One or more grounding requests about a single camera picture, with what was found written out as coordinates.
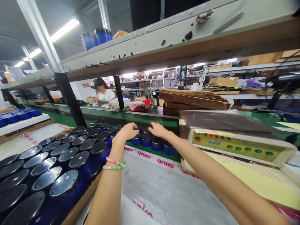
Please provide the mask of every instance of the cardboard box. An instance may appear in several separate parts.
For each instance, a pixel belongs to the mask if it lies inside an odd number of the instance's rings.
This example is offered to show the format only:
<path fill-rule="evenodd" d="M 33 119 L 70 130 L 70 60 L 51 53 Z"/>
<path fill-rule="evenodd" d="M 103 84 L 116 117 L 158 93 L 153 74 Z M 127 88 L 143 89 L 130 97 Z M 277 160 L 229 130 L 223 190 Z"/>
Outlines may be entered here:
<path fill-rule="evenodd" d="M 226 86 L 226 87 L 237 87 L 238 81 L 231 80 L 223 77 L 215 77 L 209 81 L 210 86 Z"/>

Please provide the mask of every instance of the jar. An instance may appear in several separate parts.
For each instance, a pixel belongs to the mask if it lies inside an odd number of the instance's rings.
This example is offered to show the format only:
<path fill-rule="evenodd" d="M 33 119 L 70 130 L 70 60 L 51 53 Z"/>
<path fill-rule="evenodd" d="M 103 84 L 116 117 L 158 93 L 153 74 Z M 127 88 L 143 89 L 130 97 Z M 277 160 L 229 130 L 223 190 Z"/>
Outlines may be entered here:
<path fill-rule="evenodd" d="M 62 141 L 54 141 L 48 145 L 46 145 L 43 149 L 42 152 L 50 152 L 53 149 L 55 149 L 56 147 L 58 147 L 60 144 L 62 143 Z"/>
<path fill-rule="evenodd" d="M 0 224 L 6 216 L 22 201 L 28 192 L 26 184 L 20 184 L 0 195 Z"/>
<path fill-rule="evenodd" d="M 68 137 L 70 134 L 71 134 L 71 132 L 62 133 L 57 138 L 55 138 L 55 140 L 56 141 L 62 141 L 63 139 L 65 139 L 66 137 Z"/>
<path fill-rule="evenodd" d="M 80 137 L 77 137 L 73 142 L 72 142 L 72 146 L 73 147 L 78 147 L 79 145 L 81 145 L 83 142 L 85 142 L 88 139 L 87 135 L 83 135 Z"/>
<path fill-rule="evenodd" d="M 10 175 L 14 174 L 15 172 L 22 169 L 25 161 L 20 160 L 9 164 L 8 166 L 4 167 L 0 170 L 0 181 L 5 180 Z"/>
<path fill-rule="evenodd" d="M 30 160 L 32 157 L 40 153 L 42 148 L 43 148 L 42 146 L 39 146 L 24 152 L 22 155 L 20 155 L 19 160 L 24 160 L 24 161 Z"/>
<path fill-rule="evenodd" d="M 52 150 L 52 152 L 50 153 L 51 156 L 59 156 L 61 154 L 63 154 L 65 151 L 67 151 L 70 147 L 69 143 L 66 144 L 62 144 L 58 147 L 56 147 L 55 149 Z"/>
<path fill-rule="evenodd" d="M 52 141 L 54 141 L 54 139 L 55 139 L 55 137 L 49 137 L 49 138 L 47 138 L 47 139 L 45 139 L 45 140 L 42 140 L 40 143 L 38 143 L 37 146 L 38 146 L 38 147 L 39 147 L 39 146 L 44 147 L 44 146 L 50 144 Z"/>
<path fill-rule="evenodd" d="M 173 155 L 175 155 L 176 150 L 173 147 L 173 145 L 171 145 L 167 140 L 164 140 L 163 141 L 163 152 L 166 155 L 173 156 Z"/>
<path fill-rule="evenodd" d="M 95 139 L 88 139 L 85 142 L 83 142 L 80 147 L 79 150 L 80 151 L 90 151 L 90 149 L 93 147 L 93 145 L 95 144 L 96 140 Z"/>
<path fill-rule="evenodd" d="M 16 155 L 12 155 L 9 156 L 3 160 L 0 161 L 0 168 L 3 168 L 5 166 L 8 166 L 11 163 L 14 163 L 15 161 L 17 161 L 20 157 L 20 154 L 16 154 Z"/>
<path fill-rule="evenodd" d="M 111 137 L 116 136 L 116 134 L 118 133 L 118 130 L 115 127 L 109 128 L 107 131 L 110 133 Z"/>
<path fill-rule="evenodd" d="M 105 141 L 108 147 L 113 145 L 112 138 L 110 137 L 110 133 L 108 131 L 103 131 L 96 136 L 96 141 Z"/>
<path fill-rule="evenodd" d="M 26 163 L 24 163 L 23 168 L 24 169 L 33 169 L 36 165 L 40 164 L 42 161 L 44 161 L 50 154 L 48 152 L 43 152 L 35 157 L 28 160 Z"/>
<path fill-rule="evenodd" d="M 31 187 L 33 183 L 31 183 L 27 177 L 29 176 L 29 169 L 20 170 L 19 172 L 16 172 L 12 175 L 10 175 L 8 178 L 6 178 L 4 181 L 0 183 L 0 193 L 4 193 L 7 190 L 25 183 L 28 187 Z"/>
<path fill-rule="evenodd" d="M 141 140 L 142 140 L 142 146 L 146 148 L 151 146 L 151 134 L 143 133 L 141 136 Z"/>
<path fill-rule="evenodd" d="M 81 131 L 79 131 L 78 135 L 81 136 L 81 135 L 87 135 L 89 131 L 91 131 L 92 128 L 91 127 L 86 127 L 86 128 L 83 128 Z"/>
<path fill-rule="evenodd" d="M 101 132 L 103 132 L 104 131 L 104 127 L 106 126 L 106 123 L 100 123 L 99 125 L 98 125 L 98 127 L 101 129 Z"/>
<path fill-rule="evenodd" d="M 88 185 L 91 184 L 94 177 L 100 171 L 100 165 L 90 160 L 90 153 L 87 151 L 75 155 L 69 162 L 69 168 L 70 170 L 78 170 Z"/>
<path fill-rule="evenodd" d="M 62 144 L 66 144 L 66 143 L 71 144 L 77 137 L 78 137 L 78 134 L 72 134 L 72 135 L 66 137 L 65 139 L 63 139 Z"/>
<path fill-rule="evenodd" d="M 152 136 L 151 142 L 152 150 L 159 152 L 163 149 L 163 139 L 161 137 Z"/>
<path fill-rule="evenodd" d="M 138 133 L 134 138 L 131 139 L 131 142 L 134 146 L 141 145 L 141 134 Z"/>
<path fill-rule="evenodd" d="M 110 150 L 111 149 L 110 147 L 108 147 L 106 142 L 98 142 L 91 149 L 92 159 L 95 163 L 98 163 L 101 166 L 103 166 L 106 163 L 106 157 L 108 157 L 110 154 Z"/>
<path fill-rule="evenodd" d="M 77 133 L 79 133 L 79 131 L 81 131 L 82 129 L 84 129 L 84 126 L 76 127 L 76 128 L 74 128 L 74 129 L 71 131 L 71 134 L 77 134 Z"/>
<path fill-rule="evenodd" d="M 95 129 L 92 129 L 91 131 L 89 131 L 87 136 L 88 136 L 88 138 L 95 138 L 100 132 L 101 132 L 100 128 L 95 128 Z"/>
<path fill-rule="evenodd" d="M 63 168 L 64 171 L 69 170 L 69 162 L 74 158 L 75 155 L 78 154 L 78 148 L 73 147 L 65 151 L 58 158 L 59 165 Z"/>

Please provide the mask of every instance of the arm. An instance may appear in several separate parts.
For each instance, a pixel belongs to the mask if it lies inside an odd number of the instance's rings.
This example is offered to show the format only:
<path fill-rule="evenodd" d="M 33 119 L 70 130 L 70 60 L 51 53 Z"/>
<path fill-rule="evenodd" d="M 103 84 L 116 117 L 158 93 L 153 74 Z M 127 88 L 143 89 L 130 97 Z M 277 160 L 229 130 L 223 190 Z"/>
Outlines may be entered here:
<path fill-rule="evenodd" d="M 286 225 L 289 221 L 209 155 L 158 123 L 149 131 L 170 142 L 241 225 Z"/>
<path fill-rule="evenodd" d="M 112 140 L 109 154 L 111 160 L 123 162 L 126 140 L 136 136 L 139 131 L 135 123 L 126 124 Z M 114 167 L 110 162 L 106 166 Z M 87 225 L 117 225 L 120 216 L 122 190 L 122 170 L 103 170 L 93 202 L 87 217 Z"/>

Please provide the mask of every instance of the blue glass jar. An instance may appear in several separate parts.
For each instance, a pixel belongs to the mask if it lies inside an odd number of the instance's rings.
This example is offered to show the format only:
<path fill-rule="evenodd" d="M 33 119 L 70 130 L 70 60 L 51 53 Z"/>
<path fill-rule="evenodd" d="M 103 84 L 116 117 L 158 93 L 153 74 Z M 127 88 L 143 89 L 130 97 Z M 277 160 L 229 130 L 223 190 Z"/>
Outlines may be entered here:
<path fill-rule="evenodd" d="M 70 170 L 73 169 L 78 170 L 88 185 L 91 184 L 94 177 L 100 171 L 100 165 L 94 163 L 94 161 L 90 159 L 91 159 L 90 153 L 84 151 L 75 155 L 74 158 L 71 159 L 69 162 Z"/>
<path fill-rule="evenodd" d="M 3 193 L 0 197 L 0 224 L 7 217 L 7 215 L 22 201 L 25 199 L 28 193 L 28 187 L 26 184 L 20 184 L 9 189 Z"/>
<path fill-rule="evenodd" d="M 25 161 L 20 160 L 9 164 L 8 166 L 4 167 L 0 170 L 0 182 L 14 174 L 15 172 L 22 169 Z"/>
<path fill-rule="evenodd" d="M 173 155 L 175 155 L 176 150 L 173 147 L 173 145 L 171 145 L 167 140 L 164 140 L 163 141 L 163 152 L 166 155 L 173 156 Z"/>
<path fill-rule="evenodd" d="M 42 146 L 39 146 L 24 152 L 22 155 L 20 155 L 19 160 L 24 160 L 24 161 L 30 160 L 32 157 L 39 154 L 42 148 L 43 148 Z"/>
<path fill-rule="evenodd" d="M 109 128 L 107 131 L 110 133 L 111 137 L 115 137 L 116 134 L 118 133 L 118 130 L 115 127 Z"/>
<path fill-rule="evenodd" d="M 94 128 L 91 131 L 88 132 L 87 136 L 88 138 L 96 138 L 96 136 L 101 132 L 100 128 Z"/>
<path fill-rule="evenodd" d="M 55 149 L 52 150 L 52 152 L 50 153 L 51 156 L 59 156 L 61 154 L 63 154 L 65 151 L 67 151 L 70 147 L 69 143 L 66 144 L 62 144 L 58 147 L 56 147 Z"/>
<path fill-rule="evenodd" d="M 152 136 L 151 138 L 151 148 L 154 151 L 161 151 L 163 149 L 163 139 L 161 137 L 157 137 L 157 136 Z"/>
<path fill-rule="evenodd" d="M 100 27 L 94 30 L 96 45 L 101 45 L 113 39 L 112 32 L 106 28 Z"/>
<path fill-rule="evenodd" d="M 151 146 L 151 134 L 143 133 L 141 136 L 141 140 L 142 140 L 142 146 L 146 148 Z"/>
<path fill-rule="evenodd" d="M 131 139 L 134 146 L 139 146 L 141 144 L 141 134 L 138 133 L 134 138 Z"/>
<path fill-rule="evenodd" d="M 112 138 L 110 137 L 110 133 L 108 131 L 103 131 L 96 136 L 96 141 L 105 141 L 108 147 L 113 145 Z"/>
<path fill-rule="evenodd" d="M 101 132 L 104 131 L 105 126 L 106 126 L 106 123 L 99 123 L 98 127 L 101 129 Z"/>
<path fill-rule="evenodd" d="M 6 178 L 0 183 L 0 193 L 4 193 L 7 190 L 23 183 L 27 184 L 28 187 L 31 187 L 33 183 L 27 179 L 28 176 L 29 169 L 20 170 L 19 172 L 10 175 L 8 178 Z"/>
<path fill-rule="evenodd" d="M 51 142 L 50 144 L 46 145 L 43 149 L 42 152 L 50 152 L 53 149 L 57 148 L 60 144 L 62 143 L 62 141 L 54 141 Z"/>
<path fill-rule="evenodd" d="M 91 155 L 92 159 L 94 160 L 94 163 L 98 163 L 101 165 L 105 165 L 106 163 L 106 157 L 110 154 L 110 147 L 108 147 L 106 142 L 98 142 L 95 144 L 91 149 Z"/>
<path fill-rule="evenodd" d="M 79 131 L 81 131 L 82 129 L 84 129 L 84 126 L 76 127 L 73 130 L 71 130 L 71 134 L 78 134 Z"/>
<path fill-rule="evenodd" d="M 96 143 L 95 139 L 88 139 L 80 145 L 79 150 L 82 152 L 83 151 L 89 152 L 95 143 Z"/>
<path fill-rule="evenodd" d="M 0 161 L 0 168 L 3 168 L 5 166 L 8 166 L 11 163 L 14 163 L 15 161 L 17 161 L 20 157 L 20 154 L 16 154 L 16 155 L 12 155 L 9 156 L 3 160 Z"/>
<path fill-rule="evenodd" d="M 61 154 L 59 156 L 58 163 L 63 168 L 64 171 L 69 170 L 69 162 L 77 154 L 78 154 L 78 148 L 73 147 L 73 148 L 66 150 L 63 154 Z"/>

